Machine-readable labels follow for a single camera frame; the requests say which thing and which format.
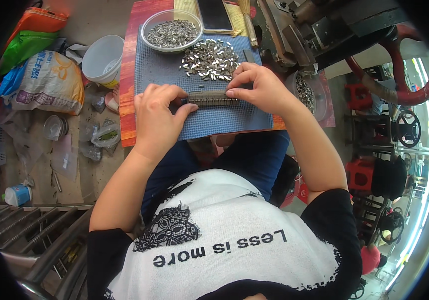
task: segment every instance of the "black sleeve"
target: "black sleeve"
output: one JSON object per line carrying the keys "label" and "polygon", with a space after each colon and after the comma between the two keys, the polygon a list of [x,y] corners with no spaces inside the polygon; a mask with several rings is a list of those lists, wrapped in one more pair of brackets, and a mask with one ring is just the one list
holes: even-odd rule
{"label": "black sleeve", "polygon": [[120,228],[88,233],[88,299],[104,299],[105,289],[121,272],[132,242]]}
{"label": "black sleeve", "polygon": [[347,299],[358,287],[363,268],[350,193],[344,189],[325,191],[306,207],[301,219],[320,240],[338,249],[339,269],[331,291]]}

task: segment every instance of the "worktable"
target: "worktable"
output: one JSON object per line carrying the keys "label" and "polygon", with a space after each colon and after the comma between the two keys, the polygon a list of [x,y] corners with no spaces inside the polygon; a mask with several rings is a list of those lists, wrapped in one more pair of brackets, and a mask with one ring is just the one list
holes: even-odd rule
{"label": "worktable", "polygon": [[[174,9],[175,1],[178,0],[143,0],[135,2],[131,9],[125,35],[119,83],[119,119],[121,125],[121,144],[123,147],[133,146],[136,143],[136,126],[134,117],[134,71],[139,26],[157,12]],[[323,87],[326,92],[327,117],[320,121],[319,124],[321,127],[335,127],[335,116],[331,101],[331,93],[329,91],[324,72],[320,74],[320,80],[323,83]],[[285,129],[285,124],[281,117],[273,115],[273,123],[274,126],[272,130]]]}

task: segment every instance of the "red plastic stool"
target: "red plastic stool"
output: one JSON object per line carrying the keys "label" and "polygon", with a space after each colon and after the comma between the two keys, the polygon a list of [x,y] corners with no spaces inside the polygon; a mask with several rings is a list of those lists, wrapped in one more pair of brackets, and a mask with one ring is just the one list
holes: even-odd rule
{"label": "red plastic stool", "polygon": [[345,84],[344,88],[349,90],[351,100],[348,102],[350,110],[365,111],[373,106],[371,93],[362,83]]}
{"label": "red plastic stool", "polygon": [[356,159],[354,162],[348,162],[344,168],[347,173],[349,172],[348,189],[371,190],[374,169],[372,162]]}

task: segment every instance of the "woman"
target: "woman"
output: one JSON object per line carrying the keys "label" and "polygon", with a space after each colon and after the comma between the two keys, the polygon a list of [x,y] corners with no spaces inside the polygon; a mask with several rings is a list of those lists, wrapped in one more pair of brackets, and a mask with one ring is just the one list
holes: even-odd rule
{"label": "woman", "polygon": [[[238,88],[248,82],[253,90]],[[176,142],[198,107],[172,115],[170,102],[187,93],[150,84],[134,99],[136,145],[91,215],[89,299],[347,299],[355,291],[362,261],[335,148],[269,69],[244,62],[226,89],[283,118],[309,188],[301,218],[267,202],[286,131],[240,134],[198,172],[187,143]],[[139,218],[146,229],[133,241]]]}

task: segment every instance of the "blue pants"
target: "blue pants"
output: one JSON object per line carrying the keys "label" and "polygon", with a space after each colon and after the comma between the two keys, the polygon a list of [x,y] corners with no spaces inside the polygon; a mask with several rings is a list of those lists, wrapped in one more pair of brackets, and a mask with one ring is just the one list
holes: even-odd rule
{"label": "blue pants", "polygon": [[[245,178],[268,201],[289,143],[286,130],[238,134],[211,168],[227,170]],[[176,142],[148,178],[141,205],[143,219],[146,219],[145,212],[157,194],[198,171],[201,171],[198,160],[188,142]]]}

